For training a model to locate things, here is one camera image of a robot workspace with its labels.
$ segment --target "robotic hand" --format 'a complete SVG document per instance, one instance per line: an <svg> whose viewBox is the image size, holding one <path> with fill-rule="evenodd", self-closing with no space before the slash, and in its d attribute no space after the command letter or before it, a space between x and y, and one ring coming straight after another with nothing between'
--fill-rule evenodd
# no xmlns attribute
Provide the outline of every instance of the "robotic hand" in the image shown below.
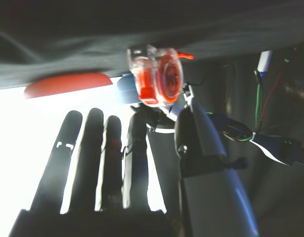
<svg viewBox="0 0 304 237"><path fill-rule="evenodd" d="M174 236L165 215L151 212L148 205L145 117L136 113L130 121L123 190L120 120L111 116L105 125L103 121L101 110L90 111L79 148L70 208L60 214L71 155L82 123L81 113L67 114L32 206L20 211L10 237ZM97 189L99 204L95 201L97 186L101 187Z"/></svg>

